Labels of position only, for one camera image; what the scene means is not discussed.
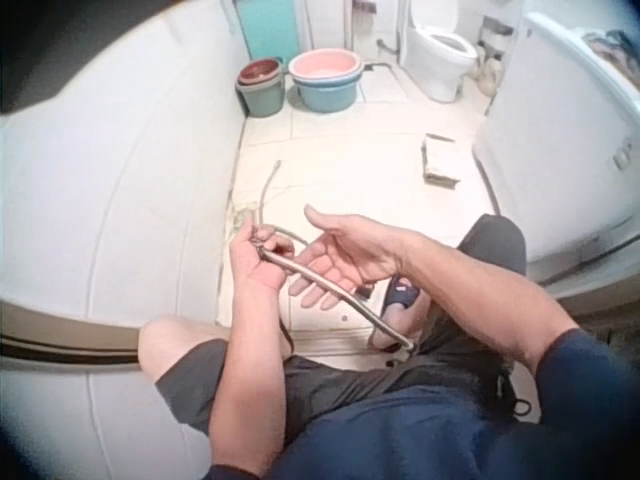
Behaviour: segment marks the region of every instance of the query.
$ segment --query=hand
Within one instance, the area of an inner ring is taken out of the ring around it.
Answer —
[[[253,215],[247,212],[240,230],[229,247],[235,287],[255,282],[254,284],[268,287],[276,292],[280,291],[287,274],[279,266],[261,260],[254,243],[289,258],[292,258],[295,253],[293,242],[289,238],[276,235],[272,227],[255,226]]]
[[[407,230],[360,215],[324,215],[310,206],[305,207],[304,214],[324,233],[296,257],[297,263],[349,292],[400,271],[402,238]],[[310,285],[310,281],[298,278],[289,288],[289,295],[298,296]],[[326,293],[314,285],[302,299],[301,306],[312,307]],[[334,295],[328,295],[320,308],[329,310],[339,301]]]

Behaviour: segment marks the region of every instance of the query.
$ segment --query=navy shirt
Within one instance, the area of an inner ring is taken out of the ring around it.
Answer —
[[[443,387],[359,402],[313,422],[268,477],[584,478],[599,468],[610,474],[620,453],[638,445],[638,377],[584,332],[555,342],[536,384],[540,424],[492,417],[473,398]],[[215,468],[210,474],[225,478]]]

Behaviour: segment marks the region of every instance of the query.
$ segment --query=white tile floor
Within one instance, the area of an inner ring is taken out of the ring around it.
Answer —
[[[227,238],[232,236],[235,215],[257,208],[264,182],[281,161],[265,199],[266,223],[312,240],[318,231],[303,215],[304,205],[311,204],[325,212],[360,213],[456,245],[481,214],[493,212],[471,154],[487,105],[488,99],[471,81],[465,80],[458,102],[443,105],[429,100],[401,69],[374,67],[364,73],[352,107],[317,114],[304,107],[288,81],[282,111],[266,119],[247,119]],[[455,140],[445,153],[462,178],[454,190],[423,181],[425,133]],[[226,326],[231,325],[230,275],[225,248],[218,321]],[[374,311],[379,310],[385,289],[386,284],[375,288],[369,301]],[[366,352],[370,324],[350,307],[305,310],[284,290],[282,318],[299,353],[344,368],[383,365],[384,355]],[[523,388],[528,391],[530,385]]]

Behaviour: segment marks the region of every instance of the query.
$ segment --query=finger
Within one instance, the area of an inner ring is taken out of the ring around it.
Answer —
[[[327,215],[325,213],[320,213],[311,205],[306,205],[304,207],[304,216],[307,217],[309,223],[320,230],[331,230],[334,231],[340,228],[340,220],[342,215]]]
[[[331,259],[325,255],[316,258],[308,265],[308,267],[314,272],[324,276],[326,272],[331,270],[332,265],[333,264],[331,263]],[[304,292],[312,283],[313,282],[311,280],[307,280],[303,276],[300,276],[300,278],[296,279],[291,287],[289,287],[289,295],[291,295],[292,297],[297,297],[302,292]]]
[[[254,237],[260,241],[268,240],[276,233],[275,229],[269,225],[260,225],[257,227]]]
[[[308,247],[300,252],[300,255],[296,258],[296,262],[300,265],[309,265],[316,258],[327,253],[327,247],[324,242],[324,235],[320,235],[314,240]]]
[[[340,285],[344,290],[346,290],[349,293],[352,293],[353,290],[355,289],[356,284],[353,283],[351,280],[349,280],[346,277],[343,277],[340,281],[336,282],[338,285]],[[320,310],[331,310],[333,307],[335,307],[338,303],[340,303],[340,298],[337,297],[335,294],[330,293],[329,295],[327,295],[327,297],[322,301],[322,304],[320,305]]]
[[[244,218],[242,220],[242,225],[236,233],[236,236],[232,240],[232,244],[235,245],[240,242],[246,242],[251,238],[251,234],[253,233],[253,212],[251,210],[244,211]]]
[[[342,277],[342,275],[340,274],[340,272],[338,271],[337,268],[331,268],[329,271],[324,273],[322,276],[324,278],[326,278],[327,280],[329,280],[330,282],[333,282],[333,283],[338,282],[340,280],[340,278]],[[302,308],[313,307],[316,303],[318,303],[320,301],[320,299],[322,299],[322,297],[325,296],[326,293],[327,293],[327,290],[325,290],[324,288],[316,285],[309,291],[309,293],[307,293],[304,296],[304,298],[300,302],[300,306]]]
[[[290,238],[284,237],[282,235],[274,235],[269,238],[266,242],[264,242],[264,248],[269,251],[277,251],[280,255],[289,255],[292,256],[295,251],[295,247],[293,246],[293,241]]]

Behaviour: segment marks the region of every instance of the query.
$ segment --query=white toilet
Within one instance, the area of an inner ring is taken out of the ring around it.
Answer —
[[[429,98],[456,99],[462,76],[474,65],[473,45],[453,33],[457,0],[400,0],[399,63]]]

